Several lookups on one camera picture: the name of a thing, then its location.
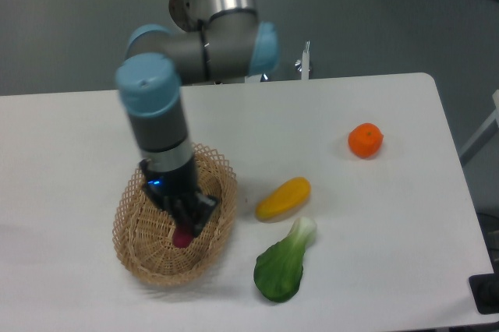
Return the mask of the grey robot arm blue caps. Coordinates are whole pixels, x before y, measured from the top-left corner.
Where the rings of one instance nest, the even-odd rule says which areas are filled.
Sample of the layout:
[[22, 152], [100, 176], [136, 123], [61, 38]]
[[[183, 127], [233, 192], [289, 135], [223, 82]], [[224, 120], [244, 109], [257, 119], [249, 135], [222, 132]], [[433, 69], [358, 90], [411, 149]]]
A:
[[180, 88], [270, 72], [278, 36], [259, 21], [255, 0], [181, 0], [170, 14], [179, 32], [138, 28], [115, 82], [142, 155], [143, 191], [181, 235], [195, 238], [218, 200], [200, 191]]

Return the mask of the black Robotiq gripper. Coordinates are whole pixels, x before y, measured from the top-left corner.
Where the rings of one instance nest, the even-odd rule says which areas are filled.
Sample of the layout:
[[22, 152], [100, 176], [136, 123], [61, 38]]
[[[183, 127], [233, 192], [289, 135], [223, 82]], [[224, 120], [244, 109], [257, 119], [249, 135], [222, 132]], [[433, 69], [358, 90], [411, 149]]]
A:
[[153, 171], [150, 164], [146, 159], [139, 163], [144, 177], [142, 190], [177, 226], [191, 227], [193, 237], [198, 237], [216, 210], [219, 199], [201, 192], [195, 157], [182, 167], [166, 172]]

